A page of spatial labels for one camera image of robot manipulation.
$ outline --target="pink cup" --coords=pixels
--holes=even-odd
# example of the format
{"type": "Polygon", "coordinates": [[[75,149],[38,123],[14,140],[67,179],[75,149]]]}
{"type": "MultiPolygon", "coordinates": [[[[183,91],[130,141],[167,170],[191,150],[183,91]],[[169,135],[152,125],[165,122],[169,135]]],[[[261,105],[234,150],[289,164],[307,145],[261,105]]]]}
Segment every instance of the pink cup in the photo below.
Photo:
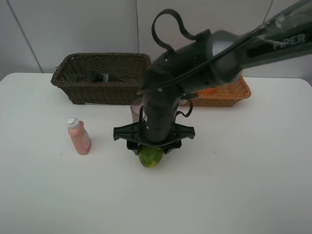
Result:
{"type": "Polygon", "coordinates": [[[132,115],[132,123],[138,122],[140,118],[140,109],[143,106],[143,99],[138,98],[134,100],[131,104],[131,115],[132,115]]]}

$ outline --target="orange object in basket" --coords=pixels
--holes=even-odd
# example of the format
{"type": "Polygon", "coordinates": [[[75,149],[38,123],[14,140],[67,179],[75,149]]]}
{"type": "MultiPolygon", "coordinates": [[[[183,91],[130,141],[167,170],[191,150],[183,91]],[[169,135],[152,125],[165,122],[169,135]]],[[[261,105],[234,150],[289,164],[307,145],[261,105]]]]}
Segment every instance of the orange object in basket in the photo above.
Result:
{"type": "Polygon", "coordinates": [[[214,94],[216,92],[216,88],[206,89],[198,92],[199,94],[214,94]]]}
{"type": "Polygon", "coordinates": [[[238,101],[251,96],[250,89],[243,78],[237,83],[222,85],[212,89],[198,92],[198,96],[192,99],[194,106],[233,106],[238,101]]]}

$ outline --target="pink bottle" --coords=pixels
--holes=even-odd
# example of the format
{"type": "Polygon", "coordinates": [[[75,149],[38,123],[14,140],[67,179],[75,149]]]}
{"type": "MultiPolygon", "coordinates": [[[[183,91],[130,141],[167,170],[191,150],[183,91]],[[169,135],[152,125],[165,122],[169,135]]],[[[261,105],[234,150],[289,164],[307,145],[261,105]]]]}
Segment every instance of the pink bottle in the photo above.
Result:
{"type": "Polygon", "coordinates": [[[78,154],[86,155],[91,149],[91,140],[83,127],[83,122],[77,118],[70,118],[67,121],[68,133],[73,141],[78,154]]]}

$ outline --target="table surface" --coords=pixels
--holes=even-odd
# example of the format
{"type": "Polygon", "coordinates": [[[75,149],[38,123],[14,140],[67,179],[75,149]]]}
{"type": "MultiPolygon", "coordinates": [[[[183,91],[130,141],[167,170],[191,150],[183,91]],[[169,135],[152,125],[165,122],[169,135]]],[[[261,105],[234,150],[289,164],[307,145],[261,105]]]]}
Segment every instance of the table surface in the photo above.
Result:
{"type": "Polygon", "coordinates": [[[196,107],[194,140],[144,168],[113,127],[129,106],[73,105],[51,74],[0,82],[0,233],[312,233],[312,88],[246,78],[252,96],[196,107]],[[88,155],[66,121],[85,122],[88,155]]]}

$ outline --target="white bottle cap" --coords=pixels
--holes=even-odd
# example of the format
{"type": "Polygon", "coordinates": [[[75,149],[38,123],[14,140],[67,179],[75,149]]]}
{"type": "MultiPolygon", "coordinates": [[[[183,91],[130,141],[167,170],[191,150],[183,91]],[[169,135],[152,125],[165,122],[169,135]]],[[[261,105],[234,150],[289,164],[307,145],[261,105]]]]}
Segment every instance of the white bottle cap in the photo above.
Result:
{"type": "Polygon", "coordinates": [[[80,126],[80,121],[77,118],[70,118],[67,121],[67,127],[71,130],[75,130],[75,129],[79,128],[79,126],[80,126]]]}

